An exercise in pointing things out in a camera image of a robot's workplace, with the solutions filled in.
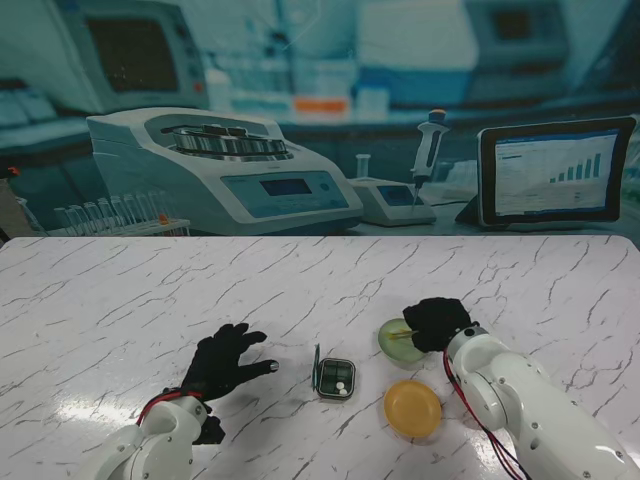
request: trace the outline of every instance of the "lab bench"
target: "lab bench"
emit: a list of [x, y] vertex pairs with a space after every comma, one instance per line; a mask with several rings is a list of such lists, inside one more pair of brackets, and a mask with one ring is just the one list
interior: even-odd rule
[[[639, 269], [616, 236], [14, 239], [0, 250], [0, 477], [67, 479], [180, 383], [200, 339], [244, 321], [268, 338], [241, 363], [280, 370], [211, 402], [227, 436], [194, 447], [192, 477], [505, 478], [441, 356], [401, 369], [376, 342], [437, 296], [533, 355], [638, 458]], [[312, 391], [316, 343], [355, 363], [349, 400]], [[443, 405], [427, 439], [383, 415], [408, 378]]]

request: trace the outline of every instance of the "black glove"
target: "black glove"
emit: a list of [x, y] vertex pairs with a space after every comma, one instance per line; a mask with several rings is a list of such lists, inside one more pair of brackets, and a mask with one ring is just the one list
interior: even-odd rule
[[402, 311], [411, 330], [413, 345], [422, 352], [442, 352], [456, 333], [472, 326], [471, 318], [457, 298], [427, 298]]
[[235, 326], [229, 323], [220, 327], [213, 337], [200, 340], [182, 389], [201, 392], [201, 400], [208, 402], [223, 397], [242, 383], [278, 370], [278, 362], [274, 360], [238, 366], [240, 355], [267, 338], [262, 332], [247, 333], [247, 330], [246, 323]]

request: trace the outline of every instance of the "pipette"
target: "pipette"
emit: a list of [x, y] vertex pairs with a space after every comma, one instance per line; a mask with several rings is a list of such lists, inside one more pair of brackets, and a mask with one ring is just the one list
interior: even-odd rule
[[416, 161], [411, 172], [413, 173], [413, 182], [415, 191], [413, 194], [413, 204], [411, 209], [418, 201], [418, 194], [424, 182], [431, 177], [433, 169], [438, 157], [438, 150], [442, 135], [449, 131], [444, 123], [446, 112], [441, 109], [431, 110], [429, 112], [429, 120], [418, 125], [418, 130], [422, 132], [422, 142], [416, 153]]

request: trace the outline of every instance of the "test tube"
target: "test tube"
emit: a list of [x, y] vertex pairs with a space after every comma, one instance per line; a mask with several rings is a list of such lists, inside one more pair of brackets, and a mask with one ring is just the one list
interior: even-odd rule
[[356, 155], [356, 178], [365, 178], [369, 176], [369, 159], [371, 155], [368, 153], [358, 153]]
[[102, 219], [104, 220], [107, 230], [110, 232], [115, 232], [116, 228], [118, 227], [118, 220], [116, 219], [116, 214], [111, 208], [111, 204], [107, 201], [106, 198], [99, 198], [98, 208], [102, 213]]
[[74, 237], [82, 237], [84, 236], [84, 230], [82, 229], [82, 220], [80, 219], [80, 216], [78, 215], [78, 212], [76, 212], [73, 208], [68, 208], [65, 210], [65, 212], [67, 214], [67, 218], [69, 219], [69, 224], [71, 225], [71, 228], [74, 231]]
[[140, 213], [140, 209], [138, 208], [138, 204], [136, 203], [135, 198], [133, 198], [133, 195], [126, 193], [122, 196], [122, 200], [124, 201], [127, 212], [129, 212], [131, 224], [135, 225], [142, 221], [142, 214]]
[[160, 199], [157, 192], [149, 192], [149, 203], [151, 204], [151, 215], [153, 215], [154, 222], [160, 222]]
[[87, 216], [87, 212], [80, 205], [71, 205], [71, 210], [76, 212], [80, 218], [80, 228], [87, 237], [93, 236], [93, 229], [91, 228], [91, 222]]
[[[173, 203], [173, 199], [171, 198], [171, 195], [169, 195], [165, 191], [162, 191], [160, 192], [160, 198], [162, 199], [162, 205], [169, 219], [169, 223], [172, 223], [172, 221], [175, 222], [176, 220], [178, 220], [178, 212], [176, 210], [175, 203]], [[182, 227], [177, 228], [175, 231], [179, 232], [179, 235], [181, 236], [185, 235], [185, 232]]]
[[167, 216], [167, 219], [169, 219], [169, 222], [171, 222], [171, 220], [175, 220], [176, 214], [173, 210], [173, 202], [167, 192], [160, 192], [160, 201], [162, 202], [162, 209], [164, 210], [164, 214]]
[[69, 218], [67, 218], [67, 214], [65, 212], [65, 209], [62, 207], [58, 207], [58, 208], [54, 208], [53, 209], [56, 218], [58, 219], [58, 223], [60, 224], [60, 227], [62, 229], [64, 229], [65, 233], [67, 234], [68, 237], [75, 237], [76, 236], [76, 232], [73, 229], [73, 227], [71, 226], [71, 223], [69, 222]]
[[120, 197], [118, 197], [117, 195], [111, 196], [111, 205], [113, 205], [113, 209], [116, 211], [116, 214], [118, 215], [118, 220], [120, 221], [120, 225], [124, 230], [129, 225], [129, 220], [128, 220], [129, 215], [127, 215], [127, 209], [124, 207], [122, 200], [120, 200]]
[[136, 200], [138, 201], [138, 207], [140, 208], [140, 213], [142, 214], [142, 218], [145, 222], [150, 222], [152, 220], [151, 216], [151, 205], [149, 204], [149, 199], [144, 193], [136, 193]]
[[106, 227], [102, 221], [102, 214], [100, 213], [98, 206], [93, 202], [86, 202], [84, 204], [84, 209], [89, 213], [89, 217], [91, 217], [91, 221], [95, 226], [96, 233], [104, 233]]

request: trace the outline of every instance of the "display screen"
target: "display screen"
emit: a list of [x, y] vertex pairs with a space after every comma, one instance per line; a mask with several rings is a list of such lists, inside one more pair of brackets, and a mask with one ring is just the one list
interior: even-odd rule
[[306, 193], [311, 193], [309, 185], [307, 185], [307, 182], [301, 178], [267, 180], [260, 182], [260, 184], [272, 197], [280, 195], [304, 195]]
[[531, 13], [528, 10], [508, 10], [493, 14], [493, 25], [500, 40], [531, 38]]
[[87, 26], [113, 90], [178, 90], [171, 50], [158, 22], [149, 19], [89, 18]]
[[496, 142], [497, 216], [603, 211], [618, 129]]
[[[413, 193], [404, 185], [383, 185], [378, 191], [390, 207], [406, 207], [413, 205]], [[416, 198], [416, 205], [424, 205], [420, 197]]]

